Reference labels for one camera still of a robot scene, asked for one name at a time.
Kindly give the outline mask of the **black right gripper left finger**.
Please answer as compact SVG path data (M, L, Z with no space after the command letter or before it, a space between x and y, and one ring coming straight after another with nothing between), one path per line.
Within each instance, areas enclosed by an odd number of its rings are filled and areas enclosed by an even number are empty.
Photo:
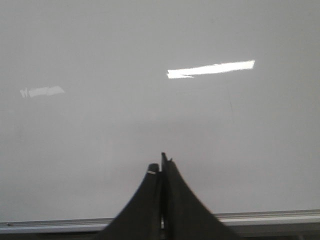
M157 163L147 167L138 189L99 240L159 240L161 236L162 176Z

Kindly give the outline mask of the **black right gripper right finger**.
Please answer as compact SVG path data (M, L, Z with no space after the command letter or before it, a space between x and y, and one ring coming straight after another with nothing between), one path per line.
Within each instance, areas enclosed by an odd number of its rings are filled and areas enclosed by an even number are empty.
M168 240L239 240L241 237L220 222L197 198L177 165L161 154L163 217Z

